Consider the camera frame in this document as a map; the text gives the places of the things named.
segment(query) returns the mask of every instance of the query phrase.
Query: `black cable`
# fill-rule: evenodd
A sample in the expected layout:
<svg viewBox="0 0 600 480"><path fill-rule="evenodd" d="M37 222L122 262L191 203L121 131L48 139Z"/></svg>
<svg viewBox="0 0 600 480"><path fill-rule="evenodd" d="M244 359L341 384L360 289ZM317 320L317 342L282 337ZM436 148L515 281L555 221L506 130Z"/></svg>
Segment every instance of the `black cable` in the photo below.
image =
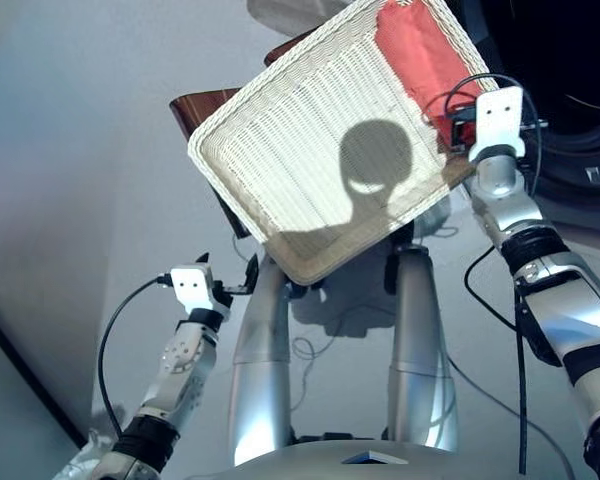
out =
<svg viewBox="0 0 600 480"><path fill-rule="evenodd" d="M487 303L486 300L484 300L480 295L478 295L475 290L473 290L473 288L471 288L471 285L469 285L469 278L471 276L471 272L473 271L474 268L476 268L478 266L478 264L484 260L485 258L487 258L489 256L489 254L491 252L493 252L495 250L495 247L489 247L489 249L487 249L486 252L484 252L482 255L480 255L478 258L476 258L473 263L471 265L469 265L469 268L467 268L467 270L464 272L464 288L467 289L467 291L469 292L469 294L471 294L471 296L473 298L475 298L480 305L482 305L484 308L486 308L489 313L491 313L491 315L493 315L494 317L496 317L500 323L502 323L505 327L513 330L514 332L516 331L516 327L506 318L504 318L502 315L500 315L491 305L489 305Z"/></svg>
<svg viewBox="0 0 600 480"><path fill-rule="evenodd" d="M515 305L521 302L518 292L515 293ZM527 474L527 374L524 368L524 343L522 328L516 319L516 351L518 353L518 392L520 400L520 443L518 446L518 473Z"/></svg>
<svg viewBox="0 0 600 480"><path fill-rule="evenodd" d="M495 247L491 246L476 258L469 268L467 268L464 274L464 286L467 291L475 298L480 304L486 308L489 313L491 313L495 318L497 318L503 325L507 328L516 332L516 349L517 349L517 357L518 357L518 383L519 383L519 396L520 396L520 438L519 438L519 450L518 450L518 472L521 475L526 474L527 470L527 377L525 372L524 365L524 348L523 348L523 338L522 331L519 326L513 325L506 318L504 318L500 313L498 313L491 305L489 305L486 300L484 300L480 295L478 295L469 285L469 278L471 276L471 272L473 269L484 260L491 252L495 250ZM516 303L520 301L520 297L518 293L515 294Z"/></svg>
<svg viewBox="0 0 600 480"><path fill-rule="evenodd" d="M481 78L495 78L498 80L505 80L505 81L509 82L511 85L520 87L522 89L522 93L524 95L524 100L527 102L527 107L529 108L529 112L531 113L531 120L533 121L534 130L536 132L536 147L537 147L536 169L535 169L535 173L534 173L534 177L531 182L531 185L528 188L529 196L533 197L536 193L536 188L538 187L538 179L540 178L540 170L542 169L542 149L543 149L542 127L540 126L540 119L538 118L538 110L536 109L536 106L533 103L533 100L531 99L531 94L529 94L529 92L527 90L525 90L525 88L522 86L522 84L520 82L518 82L513 77L510 77L508 75L503 75L501 73L478 73L476 75L471 75L469 77L466 77L466 78L460 80L460 82L458 82L456 84L456 86L453 87L451 89L451 91L449 92L449 94L447 95L447 98L444 101L444 114L446 117L450 116L449 102L451 101L451 98L454 95L456 95L463 86L465 86L469 82L473 82L474 80L480 80Z"/></svg>
<svg viewBox="0 0 600 480"><path fill-rule="evenodd" d="M484 390L476 382L474 382L471 379L471 377L469 377L469 375L467 375L466 373L464 373L460 369L460 367L458 367L458 365L456 364L456 362L449 355L447 355L447 358L449 360L449 364L451 365L451 367L456 372L458 372L458 375L460 375L462 377L462 379L465 382L467 382L473 389L475 389L478 393L480 393L484 397L486 397L489 400L491 400L493 403L497 404L498 406L500 406L501 408L503 408L504 410L506 410L507 412L509 412L511 415L514 415L516 418L520 417L520 415L518 414L518 412L516 412L513 408L510 408L504 402L502 402L501 400L497 399L496 397L494 397L493 395L491 395L489 392L487 392L486 390ZM556 452L556 454L560 458L560 461L562 462L562 466L564 467L564 471L565 471L565 473L567 475L567 478L569 480L576 480L576 475L575 475L575 473L573 471L573 467L571 466L571 462L569 462L569 458L564 453L564 451L562 450L562 448L560 448L560 445L558 445L558 443L551 437L551 435L549 435L545 430L542 429L542 427L540 427L536 423L534 423L534 422L532 422L530 420L527 420L526 423L533 430L535 430L537 433L539 433L540 436L542 436L542 438L544 438L547 441L547 443L551 446L551 448L553 449L553 451Z"/></svg>
<svg viewBox="0 0 600 480"><path fill-rule="evenodd" d="M160 283L161 278L162 277L153 278L153 279L149 280L148 282L146 282L145 284L141 285L140 287L135 289L133 292L131 292L129 294L129 296L127 296L127 298L125 298L120 305L118 305L118 308L116 308L116 311L113 312L113 315L111 315L111 318L109 319L109 322L107 323L107 326L104 329L104 333L102 335L102 340L100 341L100 347L98 349L98 385L100 386L100 394L102 395L102 401L104 402L104 409L107 412L107 416L109 417L109 420L111 420L111 425L113 425L113 429L115 430L118 438L120 438L120 436L122 435L122 429L120 428L120 423L118 422L118 419L116 418L116 414L113 411L113 407L111 406L111 402L109 401L109 394L107 393L107 386L104 383L104 368L103 368L104 349L107 344L107 340L109 339L109 334L111 333L111 329L113 328L113 324L115 323L116 319L120 315L120 312L122 312L122 309L124 307L126 307L127 304L131 300L133 300L134 297L136 297L143 290L146 290L153 284Z"/></svg>

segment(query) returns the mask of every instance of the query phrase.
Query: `basket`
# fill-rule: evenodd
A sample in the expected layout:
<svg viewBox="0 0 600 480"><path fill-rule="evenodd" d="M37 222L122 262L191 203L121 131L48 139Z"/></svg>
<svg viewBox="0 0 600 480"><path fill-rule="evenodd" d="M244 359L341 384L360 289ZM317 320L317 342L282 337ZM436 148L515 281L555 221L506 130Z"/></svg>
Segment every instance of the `basket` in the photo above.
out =
<svg viewBox="0 0 600 480"><path fill-rule="evenodd" d="M383 3L359 0L329 20L189 141L198 169L301 285L407 224L470 173L439 144L376 46ZM442 0L425 3L469 72L486 72Z"/></svg>

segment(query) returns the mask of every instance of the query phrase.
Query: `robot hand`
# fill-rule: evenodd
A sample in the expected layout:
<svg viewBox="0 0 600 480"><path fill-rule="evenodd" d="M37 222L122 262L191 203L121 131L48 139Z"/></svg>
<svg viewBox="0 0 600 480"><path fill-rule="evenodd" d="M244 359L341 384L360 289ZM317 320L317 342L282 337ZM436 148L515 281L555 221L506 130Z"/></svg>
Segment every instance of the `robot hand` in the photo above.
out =
<svg viewBox="0 0 600 480"><path fill-rule="evenodd" d="M224 288L214 281L208 255L171 270L176 298L188 314L166 344L158 375L129 426L91 474L92 480L152 480L173 453L215 365L218 330L229 317L232 295L248 295L258 277L254 256L245 284Z"/></svg>

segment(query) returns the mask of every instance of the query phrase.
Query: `metal cylinder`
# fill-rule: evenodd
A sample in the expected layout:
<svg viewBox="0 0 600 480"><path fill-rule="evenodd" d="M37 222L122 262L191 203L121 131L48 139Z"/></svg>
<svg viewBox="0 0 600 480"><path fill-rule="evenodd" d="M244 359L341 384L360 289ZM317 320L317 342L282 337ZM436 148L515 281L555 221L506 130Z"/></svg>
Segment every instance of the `metal cylinder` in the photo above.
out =
<svg viewBox="0 0 600 480"><path fill-rule="evenodd" d="M396 293L388 439L454 451L455 388L426 249L411 248L400 255Z"/></svg>
<svg viewBox="0 0 600 480"><path fill-rule="evenodd" d="M230 461L240 465L288 445L288 296L284 273L268 257L240 329L229 406Z"/></svg>
<svg viewBox="0 0 600 480"><path fill-rule="evenodd" d="M495 155L478 163L480 188L495 196L506 195L516 185L516 160L510 155Z"/></svg>

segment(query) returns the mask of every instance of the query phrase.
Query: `white wall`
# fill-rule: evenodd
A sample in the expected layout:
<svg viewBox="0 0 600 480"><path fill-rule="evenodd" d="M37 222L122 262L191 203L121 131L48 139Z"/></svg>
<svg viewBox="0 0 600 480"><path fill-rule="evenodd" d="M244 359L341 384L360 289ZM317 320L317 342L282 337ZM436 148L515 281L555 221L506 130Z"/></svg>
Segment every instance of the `white wall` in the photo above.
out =
<svg viewBox="0 0 600 480"><path fill-rule="evenodd" d="M283 40L237 0L0 0L0 321L83 429L103 315L228 231L168 102Z"/></svg>

